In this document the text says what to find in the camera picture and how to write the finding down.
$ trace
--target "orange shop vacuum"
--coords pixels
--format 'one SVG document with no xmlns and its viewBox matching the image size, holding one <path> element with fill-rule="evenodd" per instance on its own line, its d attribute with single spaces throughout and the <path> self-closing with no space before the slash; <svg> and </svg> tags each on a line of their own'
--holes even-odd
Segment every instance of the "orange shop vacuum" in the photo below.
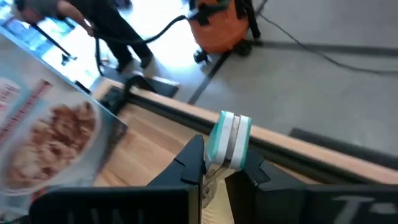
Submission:
<svg viewBox="0 0 398 224">
<path fill-rule="evenodd" d="M 209 17 L 188 20 L 201 48 L 193 56 L 196 63 L 207 61 L 208 54 L 212 53 L 232 50 L 243 57 L 250 54 L 251 45 L 244 39 L 248 29 L 255 39 L 261 35 L 251 0 L 191 0 L 189 4 L 193 13 L 214 10 L 215 6 L 224 8 L 215 14 L 209 13 Z"/>
</svg>

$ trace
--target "shoe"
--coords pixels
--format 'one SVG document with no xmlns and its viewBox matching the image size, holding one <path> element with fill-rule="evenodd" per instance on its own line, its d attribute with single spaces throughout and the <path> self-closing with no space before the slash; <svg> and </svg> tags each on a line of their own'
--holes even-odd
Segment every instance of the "shoe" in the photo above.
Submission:
<svg viewBox="0 0 398 224">
<path fill-rule="evenodd" d="M 123 60 L 123 62 L 119 62 L 119 65 L 116 68 L 116 71 L 118 71 L 118 73 L 122 73 L 124 71 L 124 69 L 126 69 L 126 67 L 130 64 L 131 61 L 132 61 L 132 58 L 130 60 Z"/>
<path fill-rule="evenodd" d="M 150 53 L 148 56 L 141 58 L 141 68 L 147 68 L 153 57 L 154 54 Z"/>
</svg>

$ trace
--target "black pants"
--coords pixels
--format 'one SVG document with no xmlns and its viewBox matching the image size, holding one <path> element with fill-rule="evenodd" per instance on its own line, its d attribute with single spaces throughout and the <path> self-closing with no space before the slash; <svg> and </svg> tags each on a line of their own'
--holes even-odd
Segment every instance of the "black pants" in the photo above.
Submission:
<svg viewBox="0 0 398 224">
<path fill-rule="evenodd" d="M 94 23 L 98 32 L 108 37 L 124 40 L 142 40 L 130 24 L 120 16 L 118 10 L 111 1 L 94 0 L 92 13 L 89 19 Z M 131 53 L 126 44 L 107 40 L 105 42 L 119 63 L 132 60 Z M 151 54 L 148 46 L 144 43 L 134 44 L 131 45 L 131 47 L 140 58 Z"/>
</svg>

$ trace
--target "vacuum wheel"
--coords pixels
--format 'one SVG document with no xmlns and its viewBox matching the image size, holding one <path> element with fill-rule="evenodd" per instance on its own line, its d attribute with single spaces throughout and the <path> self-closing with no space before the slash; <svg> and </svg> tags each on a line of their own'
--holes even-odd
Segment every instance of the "vacuum wheel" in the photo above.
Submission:
<svg viewBox="0 0 398 224">
<path fill-rule="evenodd" d="M 247 40 L 241 40 L 234 46 L 234 52 L 237 53 L 239 56 L 245 57 L 250 54 L 251 45 Z"/>
<path fill-rule="evenodd" d="M 193 59 L 195 60 L 196 63 L 200 63 L 202 61 L 207 61 L 207 52 L 205 52 L 204 50 L 197 50 L 194 54 L 193 54 Z"/>
</svg>

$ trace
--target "white floor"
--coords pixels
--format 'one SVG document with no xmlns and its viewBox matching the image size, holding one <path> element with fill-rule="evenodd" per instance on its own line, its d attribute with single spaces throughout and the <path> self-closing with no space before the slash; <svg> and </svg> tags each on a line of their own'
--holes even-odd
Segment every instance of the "white floor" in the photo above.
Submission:
<svg viewBox="0 0 398 224">
<path fill-rule="evenodd" d="M 255 7 L 260 2 L 255 0 Z M 144 37 L 154 35 L 184 11 L 179 0 L 133 0 L 133 5 L 122 15 Z M 270 0 L 264 15 L 303 42 L 398 47 L 398 14 L 394 11 L 397 6 L 394 0 Z M 291 42 L 262 19 L 258 23 L 262 39 Z M 71 39 L 78 37 L 81 42 L 70 47 L 73 53 L 79 56 L 82 46 L 93 49 L 93 40 L 83 30 L 77 29 L 73 35 Z M 172 27 L 149 47 L 156 60 L 145 75 L 179 82 L 181 89 L 175 98 L 184 102 L 220 57 L 212 55 L 208 65 L 193 61 L 192 54 L 198 46 L 186 22 Z M 60 56 L 56 54 L 49 52 L 45 57 L 59 63 Z M 108 56 L 115 64 L 110 53 Z M 398 70 L 398 58 L 341 54 L 331 57 L 360 67 Z M 87 83 L 98 76 L 92 54 L 79 56 L 78 61 L 88 64 L 67 73 L 76 77 L 89 73 L 91 77 L 84 78 Z M 302 128 L 398 156 L 397 86 L 398 74 L 354 73 L 307 52 L 254 48 L 248 58 L 230 56 L 196 105 L 246 114 L 253 117 L 254 124 L 280 133 Z"/>
</svg>

